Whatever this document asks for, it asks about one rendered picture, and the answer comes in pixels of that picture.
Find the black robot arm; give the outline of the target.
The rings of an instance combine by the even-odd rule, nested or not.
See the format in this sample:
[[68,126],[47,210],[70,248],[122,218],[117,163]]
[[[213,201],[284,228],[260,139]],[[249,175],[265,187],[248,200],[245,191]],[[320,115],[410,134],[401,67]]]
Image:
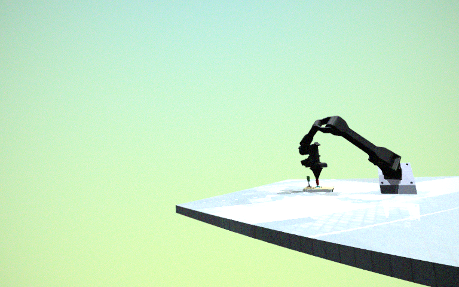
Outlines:
[[[325,127],[321,127],[325,125]],[[339,116],[328,116],[326,118],[316,120],[310,131],[302,138],[299,146],[300,155],[319,154],[318,142],[313,144],[313,136],[317,131],[323,133],[331,133],[336,136],[342,136],[359,149],[369,155],[368,161],[378,166],[382,170],[384,179],[399,179],[402,180],[402,168],[400,166],[401,156],[387,148],[375,146],[373,143],[362,137],[347,125],[347,122]],[[401,178],[401,179],[400,179]]]

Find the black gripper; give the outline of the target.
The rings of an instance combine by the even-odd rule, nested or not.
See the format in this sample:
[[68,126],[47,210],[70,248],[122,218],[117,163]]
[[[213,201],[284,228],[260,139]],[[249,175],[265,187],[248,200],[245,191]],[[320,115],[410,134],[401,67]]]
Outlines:
[[322,163],[320,161],[320,157],[321,155],[319,154],[309,154],[309,158],[314,159],[314,164],[312,164],[311,162],[310,164],[305,166],[305,167],[309,167],[309,169],[313,171],[316,180],[319,179],[320,173],[322,171],[322,167],[328,167],[328,164],[326,162]]

